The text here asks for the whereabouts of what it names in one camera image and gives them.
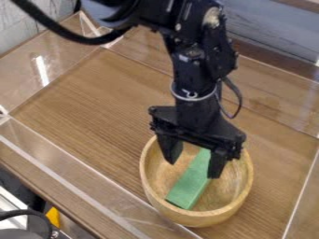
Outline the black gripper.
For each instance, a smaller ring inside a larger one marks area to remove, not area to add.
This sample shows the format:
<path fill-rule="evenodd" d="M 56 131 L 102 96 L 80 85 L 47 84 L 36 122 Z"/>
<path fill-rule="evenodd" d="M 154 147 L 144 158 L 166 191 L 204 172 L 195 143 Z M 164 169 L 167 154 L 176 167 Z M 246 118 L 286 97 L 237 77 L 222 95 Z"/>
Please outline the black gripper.
<path fill-rule="evenodd" d="M 227 160 L 241 158 L 246 134 L 223 118 L 220 98 L 214 95 L 203 101 L 176 100 L 175 105 L 154 105 L 151 130 L 159 141 L 164 159 L 175 164 L 183 151 L 183 142 L 211 150 L 207 176 L 220 178 Z"/>

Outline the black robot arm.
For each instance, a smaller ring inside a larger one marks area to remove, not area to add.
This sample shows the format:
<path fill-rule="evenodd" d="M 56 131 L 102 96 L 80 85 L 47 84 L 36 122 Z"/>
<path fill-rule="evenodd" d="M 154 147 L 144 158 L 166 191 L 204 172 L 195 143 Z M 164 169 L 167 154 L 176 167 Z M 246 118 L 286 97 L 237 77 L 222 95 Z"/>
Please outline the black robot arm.
<path fill-rule="evenodd" d="M 154 130 L 164 159 L 175 163 L 190 143 L 208 149 L 207 176 L 218 178 L 229 161 L 241 157 L 246 134 L 230 123 L 237 113 L 222 105 L 238 52 L 227 36 L 227 18 L 216 0 L 83 0 L 91 18 L 123 30 L 144 26 L 160 33 L 174 69 L 175 104 L 152 106 Z"/>

